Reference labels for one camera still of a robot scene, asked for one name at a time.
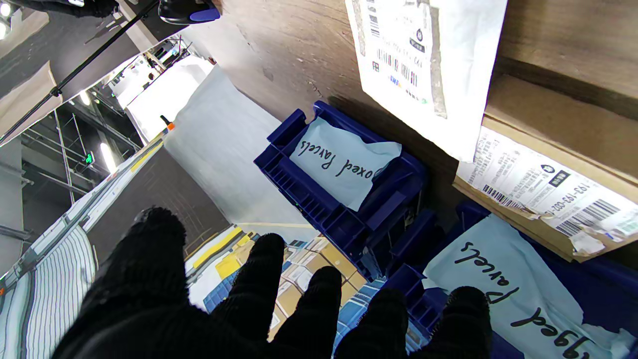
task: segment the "barcode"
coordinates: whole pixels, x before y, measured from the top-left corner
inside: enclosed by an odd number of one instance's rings
[[[375,0],[367,0],[367,1],[370,4],[375,3]],[[376,8],[372,5],[368,5],[367,9],[368,11],[372,13],[376,13]],[[372,36],[381,37],[381,32],[379,32],[379,18],[372,14],[368,14],[368,17],[370,18],[370,31],[372,32]]]
[[[396,57],[388,54],[382,49],[378,49],[376,51],[376,56],[379,58],[380,61],[383,61],[383,63],[393,67],[394,71],[399,71],[399,60]]]
[[[597,199],[594,203],[573,215],[572,218],[561,223],[556,229],[561,231],[565,236],[575,236],[582,231],[582,226],[586,225],[591,227],[596,222],[608,218],[619,211],[619,208],[602,199]]]
[[[506,195],[502,194],[501,192],[493,189],[492,187],[490,187],[488,185],[485,185],[483,187],[483,192],[485,192],[487,195],[491,196],[496,202],[499,202],[503,206],[514,207],[514,208],[520,208],[521,207],[520,203],[516,202],[513,199],[510,199]]]
[[[391,66],[394,71],[400,72],[406,80],[410,81],[410,84],[413,84],[415,87],[417,87],[417,74],[405,64],[401,63],[395,56],[393,56],[392,54],[388,54],[382,49],[378,49],[376,51],[376,56],[380,61],[383,61],[383,63]]]

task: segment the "yellow tape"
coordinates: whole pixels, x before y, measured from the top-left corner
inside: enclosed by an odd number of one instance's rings
[[[198,268],[199,266],[204,264],[204,262],[206,262],[206,260],[208,260],[208,258],[210,258],[213,254],[215,254],[216,252],[219,252],[220,249],[227,246],[228,242],[232,241],[233,238],[235,238],[241,231],[242,231],[241,227],[236,227],[235,229],[233,229],[233,231],[228,233],[228,236],[226,236],[226,238],[221,240],[221,242],[215,244],[214,246],[209,248],[206,252],[204,252],[204,254],[193,263],[193,267]]]

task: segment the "brown cardboard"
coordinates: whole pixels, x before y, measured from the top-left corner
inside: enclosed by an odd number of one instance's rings
[[[314,272],[318,271],[319,268],[330,266],[330,263],[321,254],[314,253],[314,252],[308,252],[301,259],[299,265],[308,268],[308,270],[310,272],[314,273]]]
[[[248,260],[250,250],[253,249],[253,245],[255,245],[255,241],[248,241],[245,245],[237,248],[237,250],[233,252],[239,264],[244,264]]]
[[[357,291],[350,283],[345,282],[341,286],[341,306],[343,307],[353,295],[357,294]]]
[[[310,248],[310,251],[319,253],[330,264],[337,268],[341,274],[347,279],[350,278],[357,269],[335,246],[326,238],[319,238]]]
[[[509,208],[498,205],[483,192],[473,188],[458,176],[454,179],[452,186],[563,259],[572,260],[573,246],[569,238],[549,227],[545,222],[524,218]]]
[[[490,87],[483,126],[638,203],[638,121],[510,76]]]
[[[299,288],[287,280],[280,282],[276,304],[286,317],[290,317],[295,312],[299,298],[301,298]]]
[[[355,272],[348,281],[357,291],[367,284],[367,280],[359,272]]]

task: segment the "white sheet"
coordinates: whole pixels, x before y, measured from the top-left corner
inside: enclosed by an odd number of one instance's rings
[[[472,162],[506,4],[346,0],[363,90],[450,156]]]
[[[526,358],[585,358],[587,352],[620,359],[635,341],[622,329],[616,334],[583,324],[574,297],[533,247],[495,215],[460,235],[423,274],[426,288],[482,290],[491,301],[493,330]]]

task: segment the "green exit sign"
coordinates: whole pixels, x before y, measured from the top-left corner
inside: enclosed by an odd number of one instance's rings
[[[90,165],[93,162],[95,162],[95,157],[93,156],[93,151],[90,151],[86,157],[84,157],[84,163]]]

